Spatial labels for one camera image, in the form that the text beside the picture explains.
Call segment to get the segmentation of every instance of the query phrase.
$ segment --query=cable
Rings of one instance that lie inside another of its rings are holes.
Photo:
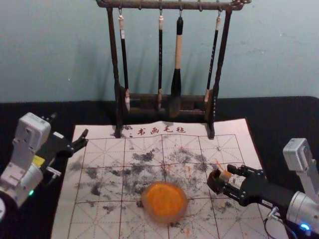
[[[264,229],[265,232],[267,233],[267,236],[269,236],[271,239],[276,239],[275,237],[273,237],[272,235],[269,234],[269,232],[267,231],[267,227],[266,227],[266,223],[268,221],[268,218],[264,219]],[[284,227],[290,232],[290,234],[294,237],[294,239],[298,239],[297,235],[293,232],[293,230],[290,229],[290,227],[285,224],[284,222],[280,221],[280,220],[276,220],[277,222],[280,222],[282,225],[284,225]]]

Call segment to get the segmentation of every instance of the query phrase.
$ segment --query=blue-green wall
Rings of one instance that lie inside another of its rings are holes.
[[[318,7],[317,0],[253,0],[233,12],[220,97],[319,97]],[[178,14],[163,11],[164,93],[173,74]],[[123,83],[118,15],[115,10]],[[124,9],[123,16],[130,91],[156,93],[159,11]],[[182,93],[204,94],[216,12],[185,10],[182,16]],[[106,10],[94,0],[1,4],[0,102],[113,100],[113,82]]]

